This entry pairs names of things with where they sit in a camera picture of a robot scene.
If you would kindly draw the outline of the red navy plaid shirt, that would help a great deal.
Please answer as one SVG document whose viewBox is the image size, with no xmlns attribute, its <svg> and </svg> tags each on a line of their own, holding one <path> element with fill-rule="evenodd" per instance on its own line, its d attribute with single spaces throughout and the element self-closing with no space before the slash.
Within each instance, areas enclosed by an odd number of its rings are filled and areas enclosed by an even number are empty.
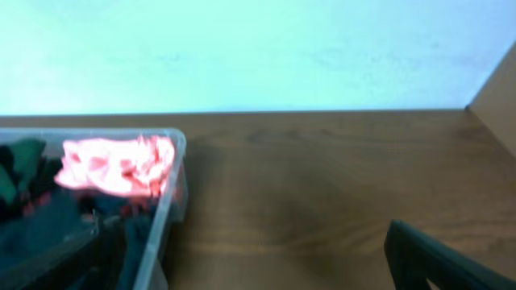
<svg viewBox="0 0 516 290">
<path fill-rule="evenodd" d="M 138 214 L 145 205 L 138 200 L 115 197 L 103 193 L 93 194 L 69 194 L 69 193 L 44 193 L 40 197 L 29 200 L 23 207 L 25 215 L 35 213 L 37 209 L 57 205 L 58 207 L 72 207 L 80 215 L 93 216 L 94 213 L 101 215 L 121 215 L 124 217 Z"/>
</svg>

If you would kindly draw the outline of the navy garment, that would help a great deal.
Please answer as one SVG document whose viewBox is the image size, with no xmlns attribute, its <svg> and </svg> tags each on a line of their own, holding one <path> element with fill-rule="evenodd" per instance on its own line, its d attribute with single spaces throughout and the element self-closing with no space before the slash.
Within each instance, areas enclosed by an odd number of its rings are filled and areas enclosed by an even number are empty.
<svg viewBox="0 0 516 290">
<path fill-rule="evenodd" d="M 93 194 L 95 191 L 69 191 L 58 189 L 52 193 Z M 1 224 L 1 272 L 21 262 L 36 257 L 49 249 L 66 242 L 83 231 L 90 230 L 98 220 L 120 219 L 125 227 L 125 257 L 117 288 L 131 289 L 134 286 L 139 265 L 144 254 L 153 218 L 156 212 L 154 201 L 138 200 L 146 209 L 132 216 L 94 213 L 80 215 L 72 207 L 50 205 L 24 217 L 11 219 Z M 81 281 L 69 289 L 80 289 Z"/>
</svg>

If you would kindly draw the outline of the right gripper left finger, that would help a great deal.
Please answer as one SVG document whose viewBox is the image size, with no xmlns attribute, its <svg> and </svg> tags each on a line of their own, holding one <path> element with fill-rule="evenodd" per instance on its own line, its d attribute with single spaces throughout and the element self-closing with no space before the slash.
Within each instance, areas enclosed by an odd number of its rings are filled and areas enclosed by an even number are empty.
<svg viewBox="0 0 516 290">
<path fill-rule="evenodd" d="M 98 220 L 34 258 L 1 272 L 1 288 L 115 289 L 125 257 L 125 227 L 120 219 Z"/>
</svg>

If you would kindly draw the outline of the pink garment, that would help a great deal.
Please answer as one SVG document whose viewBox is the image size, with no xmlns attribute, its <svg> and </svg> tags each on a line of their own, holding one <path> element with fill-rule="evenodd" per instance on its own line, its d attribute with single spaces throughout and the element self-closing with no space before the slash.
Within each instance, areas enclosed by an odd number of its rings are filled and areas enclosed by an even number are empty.
<svg viewBox="0 0 516 290">
<path fill-rule="evenodd" d="M 130 140 L 83 139 L 63 143 L 54 181 L 67 189 L 97 189 L 116 197 L 158 197 L 168 187 L 175 147 L 153 135 Z"/>
</svg>

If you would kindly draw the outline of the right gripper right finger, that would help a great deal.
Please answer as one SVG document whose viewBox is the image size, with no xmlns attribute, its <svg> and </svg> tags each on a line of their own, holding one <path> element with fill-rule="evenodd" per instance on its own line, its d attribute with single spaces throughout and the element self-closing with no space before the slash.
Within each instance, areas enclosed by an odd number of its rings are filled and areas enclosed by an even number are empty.
<svg viewBox="0 0 516 290">
<path fill-rule="evenodd" d="M 391 221 L 384 252 L 397 290 L 515 290 L 513 280 L 400 220 Z"/>
</svg>

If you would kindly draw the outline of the dark green garment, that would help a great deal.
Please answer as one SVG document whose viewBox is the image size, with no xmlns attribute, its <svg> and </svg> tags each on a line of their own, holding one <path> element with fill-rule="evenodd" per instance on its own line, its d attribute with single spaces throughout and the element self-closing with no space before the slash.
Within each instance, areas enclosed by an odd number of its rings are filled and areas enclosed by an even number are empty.
<svg viewBox="0 0 516 290">
<path fill-rule="evenodd" d="M 20 139 L 1 145 L 1 199 L 7 205 L 17 203 L 37 176 L 46 143 L 38 139 Z"/>
</svg>

